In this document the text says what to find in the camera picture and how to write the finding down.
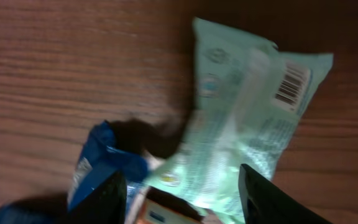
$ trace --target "wooden surface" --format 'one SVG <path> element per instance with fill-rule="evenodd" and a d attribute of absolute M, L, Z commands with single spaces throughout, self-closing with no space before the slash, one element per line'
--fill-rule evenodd
<path fill-rule="evenodd" d="M 104 119 L 184 122 L 200 16 L 334 52 L 275 184 L 334 223 L 358 224 L 358 1 L 0 0 L 0 204 L 68 188 Z"/>

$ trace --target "barcode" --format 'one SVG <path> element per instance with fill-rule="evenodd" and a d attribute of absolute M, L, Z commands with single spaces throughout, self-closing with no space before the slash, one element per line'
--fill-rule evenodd
<path fill-rule="evenodd" d="M 293 111 L 303 95 L 309 74 L 307 68 L 293 62 L 286 62 L 284 79 L 276 92 L 275 99 L 280 101 L 281 104 L 285 103 L 286 109 Z"/>

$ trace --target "white barcode label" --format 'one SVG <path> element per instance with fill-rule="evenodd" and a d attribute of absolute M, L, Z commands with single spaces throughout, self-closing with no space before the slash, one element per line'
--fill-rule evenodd
<path fill-rule="evenodd" d="M 285 62 L 284 78 L 272 103 L 289 112 L 295 112 L 305 94 L 310 69 L 291 61 Z"/>

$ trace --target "blue plastic package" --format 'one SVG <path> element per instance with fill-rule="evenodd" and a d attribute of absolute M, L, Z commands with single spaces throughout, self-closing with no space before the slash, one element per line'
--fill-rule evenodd
<path fill-rule="evenodd" d="M 149 168 L 145 159 L 116 149 L 115 145 L 116 138 L 107 121 L 91 130 L 77 162 L 68 194 L 68 210 L 75 208 L 115 171 L 121 170 L 127 181 L 127 215 Z"/>

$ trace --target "wooden table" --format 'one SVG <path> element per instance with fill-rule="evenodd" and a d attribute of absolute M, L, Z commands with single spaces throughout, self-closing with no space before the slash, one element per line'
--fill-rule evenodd
<path fill-rule="evenodd" d="M 334 223 L 358 224 L 358 1 L 0 0 L 0 204 L 69 187 L 104 119 L 184 123 L 199 16 L 334 52 L 274 183 Z"/>

